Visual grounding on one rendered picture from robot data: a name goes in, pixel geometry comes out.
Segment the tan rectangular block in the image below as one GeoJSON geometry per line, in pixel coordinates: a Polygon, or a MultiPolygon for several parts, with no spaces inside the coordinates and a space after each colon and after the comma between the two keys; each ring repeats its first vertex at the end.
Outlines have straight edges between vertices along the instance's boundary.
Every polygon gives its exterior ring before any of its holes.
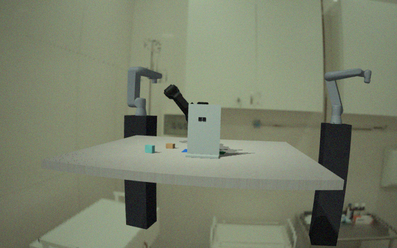
{"type": "Polygon", "coordinates": [[[174,148],[175,148],[175,144],[172,144],[172,143],[166,144],[166,149],[174,149],[174,148]]]}

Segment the teal cube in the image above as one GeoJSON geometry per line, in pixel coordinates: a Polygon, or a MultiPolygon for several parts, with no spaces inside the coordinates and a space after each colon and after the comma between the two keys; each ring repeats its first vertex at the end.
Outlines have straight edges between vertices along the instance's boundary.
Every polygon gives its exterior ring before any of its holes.
{"type": "Polygon", "coordinates": [[[154,145],[145,145],[145,153],[155,153],[154,145]]]}

